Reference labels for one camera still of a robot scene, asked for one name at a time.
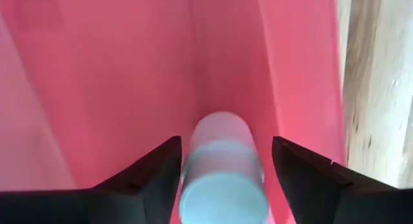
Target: wood grain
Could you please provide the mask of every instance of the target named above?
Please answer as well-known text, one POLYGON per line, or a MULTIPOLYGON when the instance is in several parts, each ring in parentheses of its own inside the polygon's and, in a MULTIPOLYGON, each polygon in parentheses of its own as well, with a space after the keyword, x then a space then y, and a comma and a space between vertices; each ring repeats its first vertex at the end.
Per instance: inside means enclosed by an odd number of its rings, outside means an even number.
POLYGON ((412 7, 413 0, 352 0, 345 68, 348 165, 397 187, 407 183, 410 159, 412 7))
POLYGON ((413 187, 413 105, 410 106, 398 185, 399 188, 413 187))
POLYGON ((339 60, 340 60, 340 85, 343 89, 346 55, 348 26, 350 24, 351 0, 336 0, 337 8, 337 30, 339 36, 339 60))

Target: pink wall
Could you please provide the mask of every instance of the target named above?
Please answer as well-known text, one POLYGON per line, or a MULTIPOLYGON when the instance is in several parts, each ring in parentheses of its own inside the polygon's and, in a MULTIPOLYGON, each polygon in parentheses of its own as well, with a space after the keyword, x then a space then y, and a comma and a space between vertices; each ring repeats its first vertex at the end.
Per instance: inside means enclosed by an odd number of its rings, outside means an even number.
POLYGON ((334 0, 0 1, 79 187, 217 110, 250 125, 277 223, 272 136, 342 162, 334 0))
POLYGON ((73 188, 1 16, 0 46, 0 190, 73 188))

